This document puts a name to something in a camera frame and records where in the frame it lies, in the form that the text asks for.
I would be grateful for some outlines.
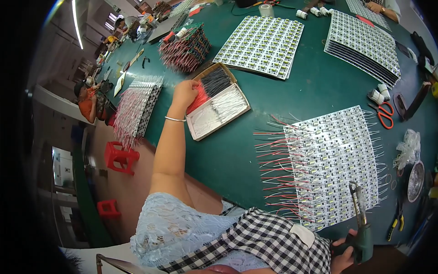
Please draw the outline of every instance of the fluorescent light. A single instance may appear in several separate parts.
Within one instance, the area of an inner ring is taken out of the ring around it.
[[[113,22],[115,22],[117,20],[117,17],[114,14],[112,14],[111,12],[109,13],[108,18]]]
[[[82,46],[81,36],[79,35],[79,27],[78,27],[78,19],[76,18],[76,0],[72,0],[71,7],[73,8],[73,20],[74,27],[76,28],[76,35],[78,36],[79,45],[81,46],[81,50],[84,49]]]
[[[114,30],[114,27],[111,26],[111,24],[108,23],[108,22],[105,22],[105,26],[106,26],[107,29]]]

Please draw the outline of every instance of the person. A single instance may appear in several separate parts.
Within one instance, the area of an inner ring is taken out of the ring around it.
[[[164,117],[149,196],[130,239],[140,263],[172,274],[339,274],[351,265],[352,247],[331,256],[330,245],[344,238],[332,242],[282,216],[226,202],[220,215],[194,209],[184,182],[184,115],[197,86],[194,80],[179,83]]]
[[[76,83],[74,94],[78,98],[78,106],[82,116],[88,122],[94,123],[98,118],[105,121],[106,125],[113,125],[115,119],[115,107],[108,100],[105,94],[98,91],[101,83],[87,88],[85,81]]]
[[[129,27],[134,23],[134,21],[138,21],[138,18],[135,16],[128,16],[126,18],[118,18],[114,23],[114,29],[120,28],[123,30],[123,35],[127,35],[129,32]]]
[[[117,37],[111,35],[104,39],[102,37],[101,39],[102,43],[97,47],[96,51],[94,52],[94,58],[97,59],[100,54],[104,54],[108,48],[112,45],[112,43],[116,43],[118,41]]]
[[[395,22],[400,22],[400,8],[396,0],[365,0],[367,8],[376,14],[383,14]]]

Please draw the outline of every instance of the light blue lace top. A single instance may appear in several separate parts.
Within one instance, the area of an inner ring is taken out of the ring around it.
[[[243,212],[236,208],[227,216],[205,214],[170,194],[153,193],[141,209],[130,241],[131,251],[148,267],[169,263],[217,239]],[[214,264],[228,265],[239,272],[269,267],[259,258],[239,250]]]

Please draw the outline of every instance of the plastic bag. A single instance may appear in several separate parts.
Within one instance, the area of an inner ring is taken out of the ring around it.
[[[400,142],[396,149],[401,151],[393,163],[393,166],[397,169],[402,170],[407,164],[414,164],[419,161],[421,151],[420,133],[409,128],[406,130],[403,142]]]

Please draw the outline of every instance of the orange shirt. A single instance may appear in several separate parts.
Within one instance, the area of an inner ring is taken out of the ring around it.
[[[79,110],[81,111],[82,116],[84,116],[88,121],[90,121],[90,113],[91,113],[91,107],[93,106],[93,102],[91,101],[91,98],[93,97],[95,93],[95,90],[91,87],[87,89],[87,97],[78,103]],[[103,113],[99,113],[97,111],[97,103],[96,103],[96,118],[99,120],[105,120],[106,119],[106,112],[105,110]]]

